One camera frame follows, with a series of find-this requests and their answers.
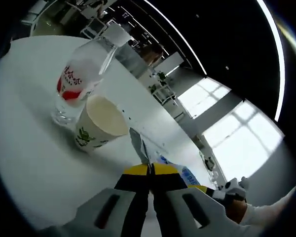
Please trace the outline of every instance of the white paper cup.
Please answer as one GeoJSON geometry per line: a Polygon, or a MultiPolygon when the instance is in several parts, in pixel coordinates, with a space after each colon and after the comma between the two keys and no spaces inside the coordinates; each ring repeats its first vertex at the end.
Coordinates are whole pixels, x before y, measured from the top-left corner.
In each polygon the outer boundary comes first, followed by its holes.
{"type": "Polygon", "coordinates": [[[76,124],[77,146],[89,153],[126,134],[128,126],[116,105],[100,95],[90,96],[76,124]]]}

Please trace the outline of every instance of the ceiling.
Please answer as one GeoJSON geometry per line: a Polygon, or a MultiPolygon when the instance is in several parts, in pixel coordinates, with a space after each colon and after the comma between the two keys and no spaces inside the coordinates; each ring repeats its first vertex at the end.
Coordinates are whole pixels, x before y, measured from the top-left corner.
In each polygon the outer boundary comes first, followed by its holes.
{"type": "MultiPolygon", "coordinates": [[[[181,32],[207,76],[230,87],[274,119],[280,83],[278,52],[269,23],[256,0],[189,0],[177,4],[148,1],[181,32]]],[[[186,43],[155,9],[144,0],[134,1],[136,4],[132,0],[119,2],[152,34],[167,41],[167,35],[173,38],[193,69],[205,75],[186,43]]],[[[172,42],[167,45],[175,47],[172,42]]]]}

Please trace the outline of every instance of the round table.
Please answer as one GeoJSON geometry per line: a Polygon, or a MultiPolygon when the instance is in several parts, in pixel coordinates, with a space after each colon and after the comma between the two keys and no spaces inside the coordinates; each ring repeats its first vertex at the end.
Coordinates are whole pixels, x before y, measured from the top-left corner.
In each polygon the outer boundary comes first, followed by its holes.
{"type": "MultiPolygon", "coordinates": [[[[124,168],[140,163],[129,136],[88,156],[76,148],[68,130],[51,120],[57,79],[73,50],[87,41],[66,36],[19,39],[0,60],[0,175],[38,229],[70,221],[78,206],[114,187],[124,168]]],[[[118,61],[96,93],[125,110],[149,138],[148,146],[186,165],[202,185],[213,187],[197,147],[118,61]]]]}

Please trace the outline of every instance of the bottle cap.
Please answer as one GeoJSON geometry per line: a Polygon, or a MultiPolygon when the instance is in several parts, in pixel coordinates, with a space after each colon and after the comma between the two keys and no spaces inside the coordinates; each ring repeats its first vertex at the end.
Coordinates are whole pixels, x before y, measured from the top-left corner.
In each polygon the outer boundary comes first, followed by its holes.
{"type": "Polygon", "coordinates": [[[122,47],[131,39],[131,36],[116,23],[111,24],[103,32],[103,36],[117,47],[122,47]]]}

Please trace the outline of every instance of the bright window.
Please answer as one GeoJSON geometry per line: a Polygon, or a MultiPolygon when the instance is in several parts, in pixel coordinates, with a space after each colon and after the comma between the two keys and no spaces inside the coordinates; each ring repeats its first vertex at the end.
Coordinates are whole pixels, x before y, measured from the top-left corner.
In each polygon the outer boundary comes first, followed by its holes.
{"type": "Polygon", "coordinates": [[[238,105],[203,133],[226,178],[250,177],[283,139],[274,123],[249,102],[238,105]]]}
{"type": "Polygon", "coordinates": [[[222,99],[230,89],[205,78],[178,97],[189,115],[195,119],[222,99]]]}

